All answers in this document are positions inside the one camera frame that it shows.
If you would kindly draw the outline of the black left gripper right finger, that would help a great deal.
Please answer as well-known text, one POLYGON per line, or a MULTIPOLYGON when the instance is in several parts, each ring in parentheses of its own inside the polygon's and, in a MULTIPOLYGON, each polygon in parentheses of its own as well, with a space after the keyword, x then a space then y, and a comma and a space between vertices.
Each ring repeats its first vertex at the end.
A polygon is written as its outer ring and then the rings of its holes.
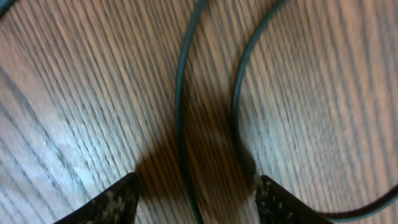
POLYGON ((256 206, 261 224, 331 224, 266 175, 257 175, 256 206))

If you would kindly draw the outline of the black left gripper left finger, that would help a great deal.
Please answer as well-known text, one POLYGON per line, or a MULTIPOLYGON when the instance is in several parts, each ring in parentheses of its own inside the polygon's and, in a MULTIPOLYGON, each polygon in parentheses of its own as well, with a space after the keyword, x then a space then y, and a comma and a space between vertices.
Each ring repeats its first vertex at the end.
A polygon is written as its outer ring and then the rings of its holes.
POLYGON ((58 223, 134 223, 139 201, 139 178, 128 173, 58 223))

